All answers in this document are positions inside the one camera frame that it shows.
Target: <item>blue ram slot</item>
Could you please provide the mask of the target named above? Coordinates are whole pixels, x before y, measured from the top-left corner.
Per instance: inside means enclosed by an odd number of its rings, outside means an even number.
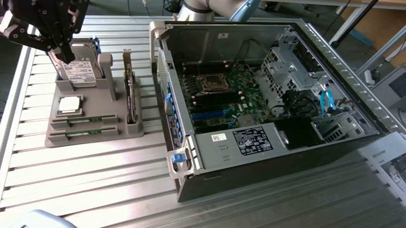
[[[200,119],[205,119],[205,118],[221,117],[224,115],[225,115],[224,111],[217,111],[217,112],[212,112],[212,113],[192,114],[191,119],[192,120],[200,120]]]

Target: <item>motherboard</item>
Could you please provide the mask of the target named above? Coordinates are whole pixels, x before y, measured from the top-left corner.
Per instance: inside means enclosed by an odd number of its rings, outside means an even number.
[[[180,85],[196,133],[256,125],[267,119],[267,101],[247,65],[221,73],[184,74]]]

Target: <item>gray floor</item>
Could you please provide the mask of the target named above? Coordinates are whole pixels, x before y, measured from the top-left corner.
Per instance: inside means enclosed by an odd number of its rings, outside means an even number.
[[[161,15],[163,0],[148,0],[148,10],[151,15]],[[140,0],[132,0],[129,3],[131,15],[147,15],[147,10]],[[265,12],[261,9],[256,9],[253,17],[276,17],[276,18],[302,18],[306,22],[312,23],[320,33],[324,33],[328,24],[336,17],[335,7],[332,6],[316,6],[311,5],[310,11],[303,9],[302,4],[283,3],[278,12]],[[125,0],[93,0],[88,7],[88,15],[127,15],[127,1]],[[338,18],[334,26],[326,34],[328,40],[339,26],[343,23],[343,19]],[[0,115],[5,106],[5,100],[9,92],[9,87],[13,79],[13,72],[17,65],[17,59],[20,55],[21,46],[10,43],[6,39],[0,38]],[[372,47],[367,47],[355,38],[348,36],[342,45],[338,47],[344,60],[348,62],[354,70],[356,70],[370,56],[375,53]],[[380,74],[384,75],[390,72],[392,66],[390,64],[383,65],[380,68]]]

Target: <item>aluminum slotted surface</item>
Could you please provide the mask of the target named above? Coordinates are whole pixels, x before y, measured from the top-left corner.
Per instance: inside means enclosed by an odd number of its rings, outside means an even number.
[[[32,209],[64,217],[80,228],[403,227],[404,208],[356,153],[328,166],[176,203],[148,60],[152,20],[171,18],[89,16],[76,36],[100,39],[101,51],[113,55],[113,76],[123,75],[123,49],[133,52],[143,97],[141,138],[44,147],[54,69],[42,52],[25,48],[14,112],[9,124],[1,125],[6,138],[0,227]]]

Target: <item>gray 3d-printed stand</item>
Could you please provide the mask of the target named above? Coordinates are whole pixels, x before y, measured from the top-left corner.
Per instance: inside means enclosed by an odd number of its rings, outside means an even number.
[[[127,92],[124,78],[112,78],[111,54],[99,54],[105,78],[96,79],[95,87],[72,87],[68,80],[56,81],[45,146],[68,146],[81,143],[141,137],[140,80],[135,77],[133,97],[137,122],[127,123]],[[77,112],[58,114],[60,99],[80,97]]]

